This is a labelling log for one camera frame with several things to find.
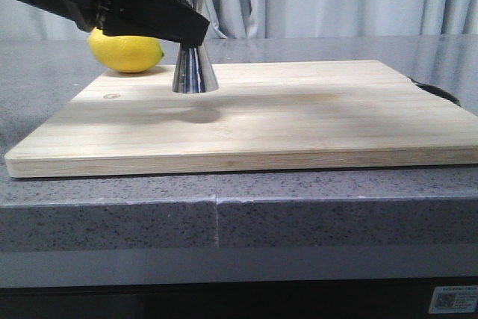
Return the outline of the white QR label sticker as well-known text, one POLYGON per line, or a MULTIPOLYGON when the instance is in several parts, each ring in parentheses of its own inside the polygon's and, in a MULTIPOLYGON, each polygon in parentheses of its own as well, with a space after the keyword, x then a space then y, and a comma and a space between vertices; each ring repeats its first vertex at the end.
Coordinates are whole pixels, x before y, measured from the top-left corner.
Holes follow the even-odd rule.
POLYGON ((477 286, 438 286, 434 287, 428 313, 469 314, 477 309, 477 286))

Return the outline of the grey curtain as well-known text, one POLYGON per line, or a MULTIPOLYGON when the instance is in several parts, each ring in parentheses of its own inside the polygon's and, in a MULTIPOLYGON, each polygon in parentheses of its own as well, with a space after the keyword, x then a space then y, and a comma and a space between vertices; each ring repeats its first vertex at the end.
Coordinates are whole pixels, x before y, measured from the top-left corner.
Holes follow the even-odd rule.
POLYGON ((209 38, 475 34, 477 0, 204 0, 209 38))

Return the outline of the wooden cutting board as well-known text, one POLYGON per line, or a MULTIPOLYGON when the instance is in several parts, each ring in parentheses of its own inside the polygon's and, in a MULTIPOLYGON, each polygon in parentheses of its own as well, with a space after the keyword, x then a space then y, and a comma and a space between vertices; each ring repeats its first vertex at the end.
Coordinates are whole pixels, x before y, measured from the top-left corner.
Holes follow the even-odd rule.
POLYGON ((12 177, 474 164, 477 117, 375 60, 107 71, 6 153, 12 177))

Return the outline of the silver double jigger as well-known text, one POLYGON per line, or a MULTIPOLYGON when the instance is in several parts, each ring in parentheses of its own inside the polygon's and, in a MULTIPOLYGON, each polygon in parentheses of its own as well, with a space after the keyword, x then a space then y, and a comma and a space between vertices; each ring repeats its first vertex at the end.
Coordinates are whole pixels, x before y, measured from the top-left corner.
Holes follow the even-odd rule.
MULTIPOLYGON (((204 0, 185 0, 202 14, 204 0)), ((199 94, 218 89, 217 78, 203 44, 197 47, 180 45, 173 79, 173 92, 199 94)))

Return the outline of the yellow lemon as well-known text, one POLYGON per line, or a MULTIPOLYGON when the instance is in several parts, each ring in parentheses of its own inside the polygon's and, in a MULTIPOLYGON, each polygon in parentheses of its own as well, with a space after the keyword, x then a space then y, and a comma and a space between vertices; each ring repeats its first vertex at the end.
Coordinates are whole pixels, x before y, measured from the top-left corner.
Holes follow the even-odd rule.
POLYGON ((94 28, 87 42, 93 57, 117 72, 143 72, 159 64, 164 57, 159 40, 152 37, 107 36, 94 28))

